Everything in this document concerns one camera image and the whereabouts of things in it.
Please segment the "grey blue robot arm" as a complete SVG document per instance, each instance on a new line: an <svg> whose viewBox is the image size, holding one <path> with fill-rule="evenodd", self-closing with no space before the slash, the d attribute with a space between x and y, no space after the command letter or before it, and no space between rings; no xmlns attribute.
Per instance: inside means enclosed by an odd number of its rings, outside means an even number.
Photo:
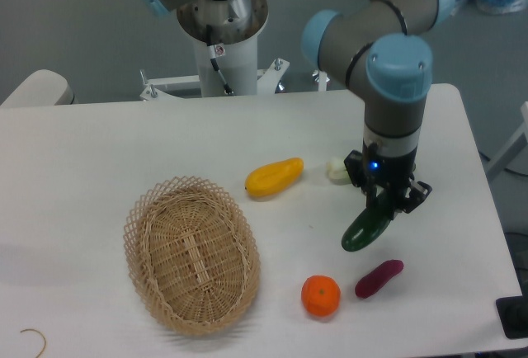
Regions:
<svg viewBox="0 0 528 358"><path fill-rule="evenodd" d="M236 55L236 45L264 27L264 0L144 0L158 15L176 12L181 26L204 51L202 91L212 96L253 94L254 57ZM369 0L344 16L315 14L301 36L301 49L315 67L339 81L365 104L363 148L346 160L352 183L368 209L393 218L411 212L429 195L413 179L413 164L432 55L422 33L444 21L455 0Z"/></svg>

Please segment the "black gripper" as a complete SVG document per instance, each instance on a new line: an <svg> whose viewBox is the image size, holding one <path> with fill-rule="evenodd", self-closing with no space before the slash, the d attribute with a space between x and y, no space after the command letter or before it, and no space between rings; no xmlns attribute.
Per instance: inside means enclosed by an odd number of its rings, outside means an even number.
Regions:
<svg viewBox="0 0 528 358"><path fill-rule="evenodd" d="M351 151L344 163L353 186L365 195L365 207L379 205L378 195L387 191L387 217L393 221L410 213L431 194L432 188L415 179L413 171L417 140L412 137L364 139L362 150Z"/></svg>

